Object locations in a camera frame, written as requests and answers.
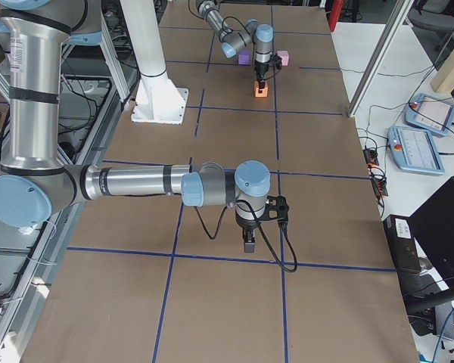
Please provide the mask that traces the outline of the orange foam cube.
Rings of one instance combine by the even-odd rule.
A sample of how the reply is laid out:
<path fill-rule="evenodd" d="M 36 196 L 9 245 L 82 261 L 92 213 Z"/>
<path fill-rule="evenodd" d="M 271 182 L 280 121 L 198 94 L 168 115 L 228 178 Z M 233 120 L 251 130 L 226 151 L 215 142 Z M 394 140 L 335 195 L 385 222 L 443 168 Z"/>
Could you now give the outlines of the orange foam cube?
<path fill-rule="evenodd" d="M 254 97 L 255 98 L 267 98 L 269 95 L 269 85 L 266 83 L 266 87 L 262 90 L 257 89 L 257 81 L 254 83 Z"/>

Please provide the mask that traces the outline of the purple foam cube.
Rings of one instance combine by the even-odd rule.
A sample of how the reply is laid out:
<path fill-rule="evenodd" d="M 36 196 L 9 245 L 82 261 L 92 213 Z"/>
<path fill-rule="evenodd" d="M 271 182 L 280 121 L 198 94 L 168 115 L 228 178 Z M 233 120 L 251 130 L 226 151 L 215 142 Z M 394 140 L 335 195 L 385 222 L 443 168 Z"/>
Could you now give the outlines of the purple foam cube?
<path fill-rule="evenodd" d="M 242 49 L 238 52 L 238 64 L 248 66 L 250 62 L 250 51 L 248 49 Z"/>

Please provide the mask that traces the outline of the pink foam cube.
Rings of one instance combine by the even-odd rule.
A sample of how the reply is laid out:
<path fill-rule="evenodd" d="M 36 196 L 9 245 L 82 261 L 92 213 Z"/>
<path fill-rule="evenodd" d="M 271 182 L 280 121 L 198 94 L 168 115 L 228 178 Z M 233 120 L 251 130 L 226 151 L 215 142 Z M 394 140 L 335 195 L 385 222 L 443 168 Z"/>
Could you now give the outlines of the pink foam cube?
<path fill-rule="evenodd" d="M 278 50 L 277 55 L 281 58 L 281 65 L 286 67 L 290 60 L 289 52 L 287 50 Z"/>

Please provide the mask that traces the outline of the red object background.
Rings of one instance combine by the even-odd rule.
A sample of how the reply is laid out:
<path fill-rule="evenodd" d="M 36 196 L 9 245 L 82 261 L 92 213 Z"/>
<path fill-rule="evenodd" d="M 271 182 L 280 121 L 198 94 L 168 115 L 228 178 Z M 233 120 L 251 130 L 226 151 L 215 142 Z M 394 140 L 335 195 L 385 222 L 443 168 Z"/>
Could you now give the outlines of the red object background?
<path fill-rule="evenodd" d="M 328 26 L 331 32 L 334 32 L 339 21 L 341 11 L 344 6 L 344 0 L 334 0 L 331 6 L 331 12 L 328 18 Z"/>

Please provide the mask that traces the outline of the brown paper table cover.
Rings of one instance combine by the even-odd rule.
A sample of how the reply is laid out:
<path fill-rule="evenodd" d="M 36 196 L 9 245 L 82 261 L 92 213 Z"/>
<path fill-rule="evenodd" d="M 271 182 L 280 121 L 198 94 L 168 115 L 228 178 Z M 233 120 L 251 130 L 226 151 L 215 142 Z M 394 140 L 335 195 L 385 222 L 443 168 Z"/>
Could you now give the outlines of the brown paper table cover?
<path fill-rule="evenodd" d="M 105 197 L 81 213 L 24 362 L 416 362 L 417 349 L 324 13 L 227 5 L 270 23 L 291 59 L 253 95 L 186 3 L 160 25 L 178 126 L 121 116 L 105 166 L 259 160 L 288 201 L 245 253 L 233 210 L 179 197 Z"/>

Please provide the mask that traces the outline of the black computer box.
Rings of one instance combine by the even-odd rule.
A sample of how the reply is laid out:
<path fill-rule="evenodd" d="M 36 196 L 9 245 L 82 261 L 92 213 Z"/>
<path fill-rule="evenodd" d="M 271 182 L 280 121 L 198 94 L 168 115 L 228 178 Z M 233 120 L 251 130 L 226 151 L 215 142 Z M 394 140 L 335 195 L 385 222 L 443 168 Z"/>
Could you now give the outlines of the black computer box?
<path fill-rule="evenodd" d="M 405 216 L 389 215 L 384 221 L 391 258 L 397 271 L 418 274 L 421 266 L 415 246 L 415 239 Z"/>

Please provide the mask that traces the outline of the near teach pendant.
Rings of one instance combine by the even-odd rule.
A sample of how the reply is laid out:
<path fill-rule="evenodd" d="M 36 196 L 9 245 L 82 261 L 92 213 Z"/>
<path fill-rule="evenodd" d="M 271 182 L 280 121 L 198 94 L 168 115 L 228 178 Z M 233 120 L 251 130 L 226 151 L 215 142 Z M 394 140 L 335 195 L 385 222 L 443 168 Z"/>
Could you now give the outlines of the near teach pendant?
<path fill-rule="evenodd" d="M 404 171 L 443 175 L 445 169 L 428 130 L 391 126 L 387 130 L 392 158 Z"/>

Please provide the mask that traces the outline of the teach pendant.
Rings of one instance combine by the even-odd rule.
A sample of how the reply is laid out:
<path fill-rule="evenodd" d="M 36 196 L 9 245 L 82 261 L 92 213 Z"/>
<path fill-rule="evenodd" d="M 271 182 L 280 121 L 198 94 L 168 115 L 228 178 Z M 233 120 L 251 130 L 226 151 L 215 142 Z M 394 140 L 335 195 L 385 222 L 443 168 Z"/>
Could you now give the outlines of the teach pendant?
<path fill-rule="evenodd" d="M 391 126 L 387 130 L 392 158 L 404 171 L 443 175 L 445 169 L 428 130 Z"/>
<path fill-rule="evenodd" d="M 435 135 L 446 136 L 454 119 L 454 104 L 424 93 L 417 94 L 405 110 L 405 121 Z"/>

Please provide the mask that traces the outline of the far teach pendant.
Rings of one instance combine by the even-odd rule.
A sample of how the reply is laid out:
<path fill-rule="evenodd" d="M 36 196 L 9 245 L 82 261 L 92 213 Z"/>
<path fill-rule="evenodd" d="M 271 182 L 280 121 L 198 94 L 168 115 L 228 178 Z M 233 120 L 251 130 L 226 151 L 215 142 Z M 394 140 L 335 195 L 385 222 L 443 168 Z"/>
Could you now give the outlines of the far teach pendant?
<path fill-rule="evenodd" d="M 454 104 L 424 93 L 417 94 L 405 110 L 405 121 L 435 135 L 446 136 L 454 119 Z"/>

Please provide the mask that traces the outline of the grey office chair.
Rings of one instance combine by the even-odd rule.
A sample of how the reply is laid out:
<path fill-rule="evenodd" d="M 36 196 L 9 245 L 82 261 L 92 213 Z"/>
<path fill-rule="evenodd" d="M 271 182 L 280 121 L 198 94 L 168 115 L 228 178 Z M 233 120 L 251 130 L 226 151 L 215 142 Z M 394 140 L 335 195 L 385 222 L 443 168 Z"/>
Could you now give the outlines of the grey office chair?
<path fill-rule="evenodd" d="M 444 34 L 440 43 L 434 48 L 439 50 L 454 33 L 454 0 L 414 1 L 407 14 L 407 20 L 419 29 Z"/>

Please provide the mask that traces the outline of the black monitor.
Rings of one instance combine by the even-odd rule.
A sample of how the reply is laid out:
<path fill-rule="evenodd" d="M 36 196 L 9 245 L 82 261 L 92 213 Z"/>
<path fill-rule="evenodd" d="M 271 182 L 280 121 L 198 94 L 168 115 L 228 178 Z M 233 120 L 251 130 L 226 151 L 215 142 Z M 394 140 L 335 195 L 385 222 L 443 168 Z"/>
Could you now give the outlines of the black monitor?
<path fill-rule="evenodd" d="M 454 176 L 411 214 L 409 229 L 440 276 L 454 284 Z"/>

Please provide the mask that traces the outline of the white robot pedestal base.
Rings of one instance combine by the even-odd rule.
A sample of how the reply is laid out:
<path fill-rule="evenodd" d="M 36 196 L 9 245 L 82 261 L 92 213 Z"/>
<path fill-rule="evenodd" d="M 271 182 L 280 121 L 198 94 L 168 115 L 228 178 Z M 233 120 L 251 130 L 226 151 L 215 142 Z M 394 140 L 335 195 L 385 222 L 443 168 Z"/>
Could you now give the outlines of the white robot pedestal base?
<path fill-rule="evenodd" d="M 132 121 L 178 125 L 188 89 L 176 88 L 168 76 L 154 3 L 123 0 L 120 4 L 141 76 Z"/>

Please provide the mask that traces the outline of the grey aluminium frame post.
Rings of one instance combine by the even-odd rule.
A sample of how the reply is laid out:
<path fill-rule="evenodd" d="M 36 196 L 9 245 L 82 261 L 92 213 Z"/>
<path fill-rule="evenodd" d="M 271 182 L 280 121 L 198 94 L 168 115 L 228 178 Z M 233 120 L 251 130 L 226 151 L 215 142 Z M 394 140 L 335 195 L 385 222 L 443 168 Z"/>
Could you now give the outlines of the grey aluminium frame post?
<path fill-rule="evenodd" d="M 387 24 L 385 25 L 381 36 L 378 40 L 375 50 L 372 52 L 372 56 L 369 59 L 365 72 L 355 90 L 353 98 L 350 102 L 350 106 L 347 109 L 348 117 L 354 117 L 363 98 L 366 96 L 368 89 L 376 76 L 385 55 L 390 49 L 391 43 L 393 42 L 399 28 L 402 26 L 406 15 L 409 13 L 412 7 L 413 1 L 410 0 L 398 0 L 394 5 L 394 8 L 389 16 Z"/>

